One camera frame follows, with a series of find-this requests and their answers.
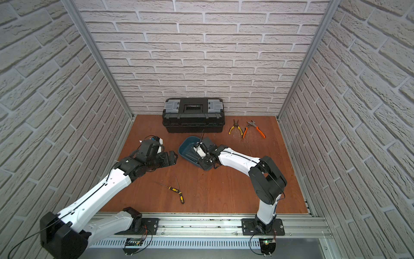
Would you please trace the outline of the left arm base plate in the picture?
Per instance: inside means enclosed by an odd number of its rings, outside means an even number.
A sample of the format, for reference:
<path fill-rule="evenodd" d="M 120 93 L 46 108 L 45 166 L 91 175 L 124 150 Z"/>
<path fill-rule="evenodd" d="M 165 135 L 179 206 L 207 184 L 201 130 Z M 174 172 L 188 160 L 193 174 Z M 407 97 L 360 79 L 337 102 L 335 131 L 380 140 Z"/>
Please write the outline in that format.
<path fill-rule="evenodd" d="M 135 219 L 128 230 L 115 233 L 115 235 L 142 235 L 146 231 L 148 231 L 150 235 L 156 235 L 159 220 L 159 218 Z"/>

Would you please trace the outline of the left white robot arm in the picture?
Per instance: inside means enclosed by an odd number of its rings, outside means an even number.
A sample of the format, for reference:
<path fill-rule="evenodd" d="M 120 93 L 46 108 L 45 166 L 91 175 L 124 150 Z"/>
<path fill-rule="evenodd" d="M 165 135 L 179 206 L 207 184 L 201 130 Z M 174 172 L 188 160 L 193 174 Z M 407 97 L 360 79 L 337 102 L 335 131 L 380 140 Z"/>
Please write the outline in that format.
<path fill-rule="evenodd" d="M 117 162 L 109 174 L 73 204 L 59 213 L 48 212 L 40 220 L 42 247 L 55 259 L 77 259 L 91 245 L 116 233 L 148 234 L 142 214 L 127 207 L 90 223 L 90 219 L 116 194 L 146 173 L 176 164 L 178 155 L 164 150 L 159 137 L 143 140 L 137 150 Z"/>

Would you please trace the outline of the file tool two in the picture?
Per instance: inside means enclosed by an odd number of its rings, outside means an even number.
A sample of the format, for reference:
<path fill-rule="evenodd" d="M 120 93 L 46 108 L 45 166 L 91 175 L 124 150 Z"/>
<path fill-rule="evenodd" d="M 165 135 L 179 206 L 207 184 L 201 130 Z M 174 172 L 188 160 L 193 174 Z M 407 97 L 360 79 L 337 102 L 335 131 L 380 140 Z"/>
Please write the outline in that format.
<path fill-rule="evenodd" d="M 180 185 L 179 185 L 179 182 L 178 182 L 178 179 L 177 179 L 177 177 L 176 177 L 176 183 L 177 183 L 177 187 L 178 187 L 178 189 L 179 189 L 179 196 L 180 196 L 180 201 L 181 201 L 181 204 L 185 204 L 185 200 L 184 200 L 184 197 L 183 197 L 183 194 L 182 194 L 182 192 L 181 192 L 181 189 L 180 189 Z"/>

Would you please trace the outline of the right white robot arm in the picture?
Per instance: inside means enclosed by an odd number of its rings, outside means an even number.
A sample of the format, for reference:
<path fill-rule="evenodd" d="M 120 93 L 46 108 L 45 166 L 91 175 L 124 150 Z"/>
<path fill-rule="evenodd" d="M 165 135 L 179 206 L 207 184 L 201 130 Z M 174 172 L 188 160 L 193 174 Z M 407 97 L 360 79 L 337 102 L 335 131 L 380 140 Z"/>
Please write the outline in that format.
<path fill-rule="evenodd" d="M 198 165 L 203 169 L 216 165 L 227 166 L 250 178 L 254 192 L 260 199 L 255 215 L 256 230 L 261 234 L 269 233 L 273 229 L 277 204 L 286 198 L 284 190 L 287 186 L 287 180 L 272 158 L 248 156 L 225 145 L 217 146 L 209 138 L 197 142 L 193 150 L 199 156 Z"/>

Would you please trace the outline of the file tool one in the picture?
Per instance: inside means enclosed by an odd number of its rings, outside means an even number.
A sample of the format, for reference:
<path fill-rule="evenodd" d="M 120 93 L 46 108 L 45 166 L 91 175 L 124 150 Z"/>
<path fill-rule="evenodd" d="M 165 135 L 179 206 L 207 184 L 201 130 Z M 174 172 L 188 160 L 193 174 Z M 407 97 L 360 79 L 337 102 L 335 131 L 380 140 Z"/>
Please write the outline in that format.
<path fill-rule="evenodd" d="M 156 182 L 156 183 L 159 184 L 159 185 L 162 185 L 164 187 L 167 187 L 170 191 L 173 191 L 173 192 L 178 193 L 178 194 L 180 193 L 180 191 L 178 189 L 174 188 L 174 187 L 167 186 L 167 185 L 161 184 L 159 182 Z"/>

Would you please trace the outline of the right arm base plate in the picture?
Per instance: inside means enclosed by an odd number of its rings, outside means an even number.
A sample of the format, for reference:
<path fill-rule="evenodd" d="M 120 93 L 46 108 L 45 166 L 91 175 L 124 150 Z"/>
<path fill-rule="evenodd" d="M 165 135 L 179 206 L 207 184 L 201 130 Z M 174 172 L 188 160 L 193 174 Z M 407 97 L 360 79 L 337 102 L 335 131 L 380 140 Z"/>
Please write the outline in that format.
<path fill-rule="evenodd" d="M 285 230 L 281 219 L 273 219 L 269 224 L 264 224 L 258 219 L 241 219 L 243 235 L 268 235 L 284 236 Z"/>

